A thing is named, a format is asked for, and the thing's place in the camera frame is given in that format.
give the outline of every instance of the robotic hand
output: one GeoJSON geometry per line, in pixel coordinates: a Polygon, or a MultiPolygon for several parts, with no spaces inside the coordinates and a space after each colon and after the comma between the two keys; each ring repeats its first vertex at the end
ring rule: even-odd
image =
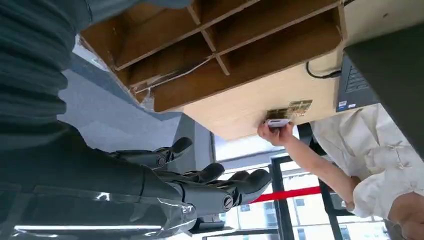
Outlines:
{"type": "Polygon", "coordinates": [[[195,207],[198,217],[224,213],[248,204],[256,200],[271,182],[270,174],[264,169],[251,174],[239,171],[228,180],[216,180],[222,173],[224,167],[219,163],[184,174],[155,172],[159,180],[180,193],[178,200],[195,207]]]}
{"type": "MultiPolygon", "coordinates": [[[[158,169],[182,157],[191,145],[189,138],[182,137],[171,147],[161,147],[154,151],[119,150],[109,155],[118,161],[158,169]]],[[[160,196],[191,204],[196,208],[199,217],[224,213],[232,207],[248,204],[258,198],[271,181],[269,173],[263,169],[252,174],[240,171],[229,180],[217,180],[224,173],[224,167],[219,163],[211,163],[201,171],[183,174],[148,169],[145,171],[155,184],[145,184],[142,197],[160,196]]]]}
{"type": "Polygon", "coordinates": [[[158,169],[183,156],[192,144],[193,142],[190,138],[181,137],[170,147],[160,147],[153,151],[118,150],[109,153],[109,155],[117,160],[145,165],[151,169],[158,169]]]}

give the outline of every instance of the sticker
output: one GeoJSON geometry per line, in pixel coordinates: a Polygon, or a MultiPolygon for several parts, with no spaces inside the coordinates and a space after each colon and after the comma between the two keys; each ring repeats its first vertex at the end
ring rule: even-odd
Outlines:
{"type": "Polygon", "coordinates": [[[344,107],[344,106],[346,106],[346,104],[348,104],[348,101],[340,101],[340,102],[338,102],[338,107],[339,108],[344,107]]]}

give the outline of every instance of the wooden cubby shelf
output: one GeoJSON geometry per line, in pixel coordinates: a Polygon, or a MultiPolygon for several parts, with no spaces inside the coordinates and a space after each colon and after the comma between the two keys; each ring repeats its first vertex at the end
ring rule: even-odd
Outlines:
{"type": "Polygon", "coordinates": [[[346,37],[340,0],[141,3],[81,36],[137,102],[164,112],[334,50],[346,37]]]}

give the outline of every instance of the floor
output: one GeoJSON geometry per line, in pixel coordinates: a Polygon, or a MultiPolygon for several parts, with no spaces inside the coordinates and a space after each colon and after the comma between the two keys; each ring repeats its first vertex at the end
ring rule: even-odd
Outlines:
{"type": "Polygon", "coordinates": [[[93,79],[72,70],[63,74],[69,83],[59,96],[66,101],[67,111],[58,118],[75,126],[90,147],[113,152],[172,145],[180,114],[158,119],[111,94],[93,79]]]}

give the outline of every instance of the shelf compartment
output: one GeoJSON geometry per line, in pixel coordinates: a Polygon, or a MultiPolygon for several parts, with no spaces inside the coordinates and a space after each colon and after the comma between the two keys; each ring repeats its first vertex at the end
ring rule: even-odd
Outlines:
{"type": "Polygon", "coordinates": [[[130,29],[116,60],[116,69],[124,69],[199,31],[187,8],[165,9],[130,29]]]}
{"type": "Polygon", "coordinates": [[[148,85],[212,57],[212,51],[200,32],[131,65],[127,87],[148,85]]]}
{"type": "Polygon", "coordinates": [[[259,0],[195,0],[200,5],[200,21],[206,27],[256,4],[259,0]]]}
{"type": "Polygon", "coordinates": [[[211,26],[216,50],[228,53],[339,4],[339,0],[261,0],[211,26]]]}
{"type": "Polygon", "coordinates": [[[342,41],[337,8],[243,46],[226,56],[230,75],[216,60],[153,88],[154,110],[164,112],[279,72],[334,50],[342,41]]]}

